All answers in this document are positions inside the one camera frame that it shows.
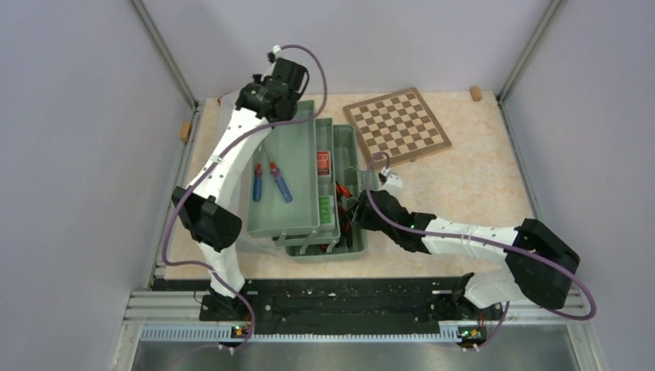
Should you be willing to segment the small orange pliers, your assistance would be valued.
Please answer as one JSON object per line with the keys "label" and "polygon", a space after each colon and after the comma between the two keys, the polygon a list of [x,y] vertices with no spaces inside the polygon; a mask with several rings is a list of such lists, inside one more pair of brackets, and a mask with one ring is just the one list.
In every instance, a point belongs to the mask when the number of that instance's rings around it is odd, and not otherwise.
{"label": "small orange pliers", "polygon": [[339,242],[336,247],[351,248],[353,244],[353,228],[346,209],[338,207],[338,225],[340,230]]}

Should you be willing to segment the orange handled pliers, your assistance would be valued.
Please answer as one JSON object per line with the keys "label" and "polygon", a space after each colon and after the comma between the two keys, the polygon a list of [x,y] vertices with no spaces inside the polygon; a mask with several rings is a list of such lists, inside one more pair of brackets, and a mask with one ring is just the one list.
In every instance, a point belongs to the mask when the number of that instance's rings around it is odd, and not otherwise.
{"label": "orange handled pliers", "polygon": [[347,206],[348,202],[353,198],[353,195],[348,188],[340,182],[335,183],[336,201],[340,206]]}

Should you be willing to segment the green screw bit box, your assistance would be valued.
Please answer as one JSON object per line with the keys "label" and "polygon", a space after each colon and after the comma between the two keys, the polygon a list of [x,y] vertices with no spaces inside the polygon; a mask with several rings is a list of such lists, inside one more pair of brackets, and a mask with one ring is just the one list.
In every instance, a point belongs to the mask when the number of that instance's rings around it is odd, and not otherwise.
{"label": "green screw bit box", "polygon": [[334,220],[334,197],[320,196],[318,198],[320,225],[322,229],[333,229]]}

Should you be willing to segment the green plastic tool box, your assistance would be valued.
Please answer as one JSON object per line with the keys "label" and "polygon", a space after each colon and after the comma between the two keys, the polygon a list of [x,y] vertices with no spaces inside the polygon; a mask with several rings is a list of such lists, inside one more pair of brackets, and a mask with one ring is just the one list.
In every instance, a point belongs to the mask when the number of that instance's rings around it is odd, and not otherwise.
{"label": "green plastic tool box", "polygon": [[[353,195],[348,210],[362,191],[363,172],[359,168],[355,131],[346,124],[334,124],[331,118],[315,118],[314,102],[302,101],[296,114],[303,124],[274,128],[263,140],[277,163],[293,196],[291,203],[282,200],[270,173],[264,151],[262,199],[249,201],[245,231],[263,246],[283,250],[295,260],[330,261],[356,259],[366,248],[365,232],[353,222],[351,248],[336,247],[340,239],[335,183],[346,186]],[[317,175],[318,151],[331,153],[331,175]],[[333,229],[320,225],[318,198],[334,197]]]}

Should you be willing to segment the red tool card pack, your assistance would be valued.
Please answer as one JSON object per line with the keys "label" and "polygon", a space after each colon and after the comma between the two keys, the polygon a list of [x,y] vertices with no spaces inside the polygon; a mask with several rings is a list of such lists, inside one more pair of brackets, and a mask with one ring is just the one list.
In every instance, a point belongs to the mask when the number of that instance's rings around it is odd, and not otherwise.
{"label": "red tool card pack", "polygon": [[318,151],[316,153],[317,159],[317,175],[319,177],[328,177],[331,175],[331,153],[329,151]]}

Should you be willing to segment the blue handled screwdriver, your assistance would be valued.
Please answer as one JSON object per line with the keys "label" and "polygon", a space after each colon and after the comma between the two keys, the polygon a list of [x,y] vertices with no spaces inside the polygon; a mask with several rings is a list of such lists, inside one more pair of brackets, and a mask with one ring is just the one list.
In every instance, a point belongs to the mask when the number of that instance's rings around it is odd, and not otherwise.
{"label": "blue handled screwdriver", "polygon": [[255,156],[255,169],[253,172],[253,191],[252,191],[252,200],[255,203],[258,203],[262,199],[262,193],[263,193],[263,165],[262,165],[262,157],[263,157],[263,146],[260,145],[258,149],[256,150],[256,156]]}
{"label": "blue handled screwdriver", "polygon": [[280,192],[282,200],[285,203],[291,203],[293,201],[293,196],[288,188],[288,185],[286,184],[286,181],[280,169],[277,166],[277,163],[274,161],[272,155],[268,152],[267,147],[265,145],[262,145],[262,147],[269,163],[270,173],[273,176],[274,183],[276,184]]}

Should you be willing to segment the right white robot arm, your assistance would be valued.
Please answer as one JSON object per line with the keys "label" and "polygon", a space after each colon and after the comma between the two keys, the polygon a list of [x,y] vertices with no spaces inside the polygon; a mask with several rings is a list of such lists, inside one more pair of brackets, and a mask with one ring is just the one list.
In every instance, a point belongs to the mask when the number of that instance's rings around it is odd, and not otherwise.
{"label": "right white robot arm", "polygon": [[496,264],[495,271],[467,274],[453,297],[462,318],[474,318],[502,301],[528,299],[549,310],[561,309],[579,255],[539,220],[516,227],[455,223],[432,213],[410,212],[389,192],[364,191],[349,209],[353,223],[384,233],[403,250],[457,255]]}

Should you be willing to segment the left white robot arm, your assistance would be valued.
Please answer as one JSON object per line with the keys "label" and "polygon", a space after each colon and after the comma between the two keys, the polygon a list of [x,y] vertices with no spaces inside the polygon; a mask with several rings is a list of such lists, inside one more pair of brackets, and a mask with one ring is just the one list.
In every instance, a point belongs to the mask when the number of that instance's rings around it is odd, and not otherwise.
{"label": "left white robot arm", "polygon": [[255,75],[238,93],[226,130],[202,171],[172,195],[183,227],[205,258],[201,265],[211,275],[210,294],[229,319],[243,317],[248,307],[240,294],[245,279],[236,253],[243,222],[229,207],[256,148],[275,123],[297,113],[307,74],[306,67],[279,58],[264,75]]}

